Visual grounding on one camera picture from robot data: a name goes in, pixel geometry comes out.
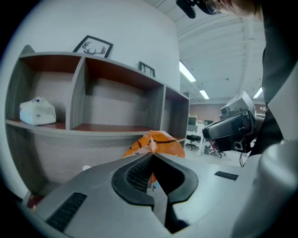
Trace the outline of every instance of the picture frame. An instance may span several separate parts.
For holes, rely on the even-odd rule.
[[[155,77],[155,70],[154,68],[150,67],[149,65],[146,65],[145,63],[139,61],[139,70],[144,72],[147,75]]]
[[[105,40],[87,35],[74,49],[73,52],[94,55],[107,58],[112,50],[113,44]]]

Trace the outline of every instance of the ceiling light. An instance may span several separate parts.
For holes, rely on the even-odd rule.
[[[205,92],[205,90],[200,90],[200,93],[203,95],[203,97],[205,99],[209,99],[209,97],[208,97],[207,93]]]
[[[184,66],[184,64],[181,61],[179,61],[179,68],[180,68],[180,72],[183,73],[183,75],[190,82],[195,82],[196,81],[195,77],[191,74],[191,72]]]
[[[257,91],[256,95],[253,96],[253,98],[256,99],[258,96],[260,96],[262,91],[263,91],[263,89],[262,89],[262,87],[260,87],[259,90]]]

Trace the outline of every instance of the black vent grille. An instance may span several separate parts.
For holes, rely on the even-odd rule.
[[[147,193],[147,183],[152,174],[151,157],[128,170],[126,180],[135,189]]]
[[[63,232],[75,213],[78,211],[87,195],[74,192],[47,220],[53,228]]]
[[[217,176],[220,176],[222,178],[225,178],[225,179],[231,179],[231,180],[237,180],[238,176],[239,175],[236,175],[236,174],[232,174],[232,173],[225,173],[225,172],[221,172],[221,171],[217,171],[215,173],[215,175]]]

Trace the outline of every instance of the curved white wall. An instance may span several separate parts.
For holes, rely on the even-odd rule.
[[[0,65],[0,166],[6,185],[19,197],[27,188],[5,138],[4,103],[13,66],[24,45],[36,52],[72,52],[91,35],[114,44],[112,60],[137,68],[142,61],[156,77],[179,90],[179,50],[175,24],[141,0],[45,0],[22,22]]]

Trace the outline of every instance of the orange plastic bag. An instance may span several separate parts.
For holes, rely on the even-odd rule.
[[[150,131],[137,140],[123,155],[124,157],[141,153],[166,153],[185,158],[185,153],[180,143],[163,131]],[[156,181],[152,174],[149,184]]]

